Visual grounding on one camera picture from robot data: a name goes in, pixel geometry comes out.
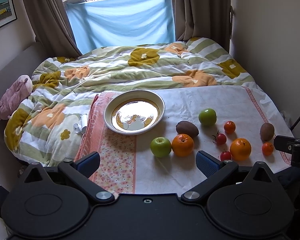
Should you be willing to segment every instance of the plush toy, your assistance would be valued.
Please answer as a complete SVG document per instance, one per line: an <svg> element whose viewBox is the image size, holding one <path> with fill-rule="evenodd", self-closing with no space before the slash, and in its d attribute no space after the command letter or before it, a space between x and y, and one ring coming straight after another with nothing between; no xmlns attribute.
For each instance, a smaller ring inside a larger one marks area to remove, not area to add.
<svg viewBox="0 0 300 240"><path fill-rule="evenodd" d="M4 93L0 100L0 120L7 120L20 103L32 92L32 81L28 75L20 76Z"/></svg>

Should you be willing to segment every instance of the plate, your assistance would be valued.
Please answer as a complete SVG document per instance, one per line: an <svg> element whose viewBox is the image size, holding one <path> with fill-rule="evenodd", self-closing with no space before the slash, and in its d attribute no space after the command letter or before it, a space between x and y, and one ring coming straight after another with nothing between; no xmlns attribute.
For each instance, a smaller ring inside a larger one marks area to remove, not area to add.
<svg viewBox="0 0 300 240"><path fill-rule="evenodd" d="M133 90L114 98L106 107L104 121L112 131L137 135L152 129L163 117L163 99L148 90Z"/></svg>

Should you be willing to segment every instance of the striped comforter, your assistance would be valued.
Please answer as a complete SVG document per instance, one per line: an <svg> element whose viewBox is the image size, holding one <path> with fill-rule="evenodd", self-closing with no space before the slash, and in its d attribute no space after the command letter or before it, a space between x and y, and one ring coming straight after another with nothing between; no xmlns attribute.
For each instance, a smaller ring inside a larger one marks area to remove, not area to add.
<svg viewBox="0 0 300 240"><path fill-rule="evenodd" d="M48 58L34 71L32 81L32 94L13 113L4 136L16 157L44 166L75 157L82 135L73 125L105 90L257 87L249 73L207 38L98 48L76 60Z"/></svg>

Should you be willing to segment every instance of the blue curtain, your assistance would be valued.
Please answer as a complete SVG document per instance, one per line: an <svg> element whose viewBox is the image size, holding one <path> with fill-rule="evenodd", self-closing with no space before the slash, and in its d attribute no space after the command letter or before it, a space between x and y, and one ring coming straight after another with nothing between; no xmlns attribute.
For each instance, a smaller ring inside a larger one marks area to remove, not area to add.
<svg viewBox="0 0 300 240"><path fill-rule="evenodd" d="M97 0L68 4L79 50L175 41L171 0Z"/></svg>

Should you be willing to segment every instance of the small orange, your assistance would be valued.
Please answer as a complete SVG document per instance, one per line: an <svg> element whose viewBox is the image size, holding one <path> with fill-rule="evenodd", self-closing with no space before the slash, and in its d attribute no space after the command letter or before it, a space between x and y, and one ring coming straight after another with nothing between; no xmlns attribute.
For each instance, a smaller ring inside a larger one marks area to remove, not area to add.
<svg viewBox="0 0 300 240"><path fill-rule="evenodd" d="M235 161L244 161L250 156L251 145L247 139L238 138L232 142L230 152Z"/></svg>
<svg viewBox="0 0 300 240"><path fill-rule="evenodd" d="M263 155L265 156L269 156L271 155L271 153L273 152L274 150L274 146L272 143L270 142L266 142L262 145L262 153Z"/></svg>
<svg viewBox="0 0 300 240"><path fill-rule="evenodd" d="M172 140L171 146L175 155L179 157L186 157L191 154L194 142L189 135L182 133Z"/></svg>
<svg viewBox="0 0 300 240"><path fill-rule="evenodd" d="M223 128L225 129L226 133L233 133L235 131L235 123L232 121L228 121L225 123L225 125L223 126Z"/></svg>

